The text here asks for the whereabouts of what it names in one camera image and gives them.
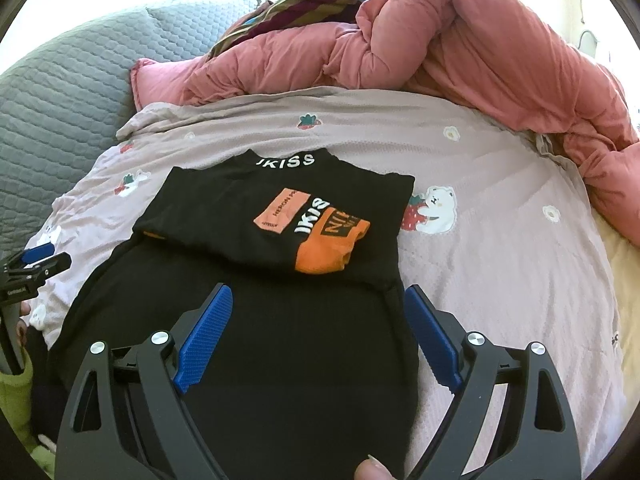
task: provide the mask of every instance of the yellow mattress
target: yellow mattress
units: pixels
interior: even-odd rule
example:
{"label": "yellow mattress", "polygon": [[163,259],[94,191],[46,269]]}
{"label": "yellow mattress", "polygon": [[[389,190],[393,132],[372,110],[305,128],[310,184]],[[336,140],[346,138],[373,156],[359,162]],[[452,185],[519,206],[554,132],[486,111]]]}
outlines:
{"label": "yellow mattress", "polygon": [[640,249],[593,211],[613,270],[620,313],[620,349],[628,420],[640,400]]}

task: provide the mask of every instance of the gray quilted blanket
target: gray quilted blanket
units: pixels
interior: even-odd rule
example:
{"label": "gray quilted blanket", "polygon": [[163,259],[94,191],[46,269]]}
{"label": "gray quilted blanket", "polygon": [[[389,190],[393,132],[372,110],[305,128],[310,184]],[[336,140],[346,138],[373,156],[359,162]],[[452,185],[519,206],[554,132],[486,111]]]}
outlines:
{"label": "gray quilted blanket", "polygon": [[0,75],[0,258],[24,246],[134,113],[129,69],[206,53],[256,0],[172,1],[60,35]]}

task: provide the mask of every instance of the metal bolt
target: metal bolt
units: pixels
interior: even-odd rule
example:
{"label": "metal bolt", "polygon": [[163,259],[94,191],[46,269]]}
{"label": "metal bolt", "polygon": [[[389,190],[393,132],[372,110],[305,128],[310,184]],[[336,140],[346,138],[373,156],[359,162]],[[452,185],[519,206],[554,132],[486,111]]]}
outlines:
{"label": "metal bolt", "polygon": [[154,345],[163,345],[169,341],[169,335],[167,332],[156,332],[151,336],[151,342]]}
{"label": "metal bolt", "polygon": [[475,346],[482,346],[484,344],[484,336],[478,332],[472,332],[466,336],[466,340]]}
{"label": "metal bolt", "polygon": [[534,354],[542,355],[546,352],[546,348],[542,343],[535,342],[531,344],[531,351]]}
{"label": "metal bolt", "polygon": [[91,348],[89,348],[89,350],[92,354],[99,354],[104,350],[104,343],[102,341],[96,341],[91,345]]}

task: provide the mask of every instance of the striped cloth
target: striped cloth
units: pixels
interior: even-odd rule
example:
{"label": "striped cloth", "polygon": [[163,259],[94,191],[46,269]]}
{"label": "striped cloth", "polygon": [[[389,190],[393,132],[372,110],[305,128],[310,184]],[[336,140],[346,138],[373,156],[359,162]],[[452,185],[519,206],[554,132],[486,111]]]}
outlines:
{"label": "striped cloth", "polygon": [[235,22],[218,40],[209,59],[219,56],[243,41],[259,34],[301,27],[310,23],[355,23],[360,4],[366,0],[278,0],[266,1],[260,7]]}

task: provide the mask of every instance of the blue gripper pad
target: blue gripper pad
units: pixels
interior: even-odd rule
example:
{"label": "blue gripper pad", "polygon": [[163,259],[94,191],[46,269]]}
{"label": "blue gripper pad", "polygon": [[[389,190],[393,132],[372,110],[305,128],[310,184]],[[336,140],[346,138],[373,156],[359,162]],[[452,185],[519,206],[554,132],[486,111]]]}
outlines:
{"label": "blue gripper pad", "polygon": [[47,243],[34,247],[33,249],[27,249],[24,251],[20,259],[25,265],[29,265],[39,262],[40,260],[44,260],[45,258],[49,258],[50,256],[53,256],[53,253],[55,252],[56,248],[53,244]]}
{"label": "blue gripper pad", "polygon": [[180,348],[174,384],[183,395],[189,386],[200,382],[231,317],[233,302],[231,289],[222,286]]}
{"label": "blue gripper pad", "polygon": [[416,286],[404,293],[404,315],[438,384],[447,386],[452,394],[458,392],[463,383],[458,370],[458,352]]}

